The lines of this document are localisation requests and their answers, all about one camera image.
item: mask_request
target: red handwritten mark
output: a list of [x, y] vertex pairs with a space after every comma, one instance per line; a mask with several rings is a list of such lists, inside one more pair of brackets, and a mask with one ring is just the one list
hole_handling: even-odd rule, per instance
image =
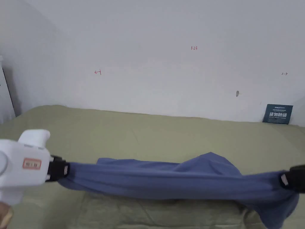
[[98, 72], [101, 74], [101, 70], [99, 70], [99, 71], [95, 71], [94, 73], [95, 73], [95, 74], [97, 74]]

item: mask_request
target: blue cloth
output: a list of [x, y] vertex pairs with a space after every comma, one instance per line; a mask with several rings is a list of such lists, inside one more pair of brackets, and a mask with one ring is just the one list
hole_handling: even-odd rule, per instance
[[281, 187], [285, 171], [243, 176], [212, 152], [183, 163], [100, 158], [97, 164], [71, 163], [58, 182], [69, 189], [142, 199], [235, 200], [260, 215], [268, 229], [279, 229], [299, 194]]

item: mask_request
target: bed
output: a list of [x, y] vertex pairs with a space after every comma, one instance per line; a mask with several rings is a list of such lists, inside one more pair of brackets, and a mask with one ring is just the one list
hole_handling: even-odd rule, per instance
[[[242, 174], [305, 164], [305, 128], [41, 106], [0, 125], [0, 138], [47, 129], [47, 148], [67, 161], [100, 157], [183, 162], [207, 152], [224, 156]], [[301, 195], [284, 228], [302, 228]], [[14, 207], [14, 229], [183, 228], [265, 229], [256, 212], [233, 201], [146, 201], [72, 191], [58, 183], [28, 188]]]

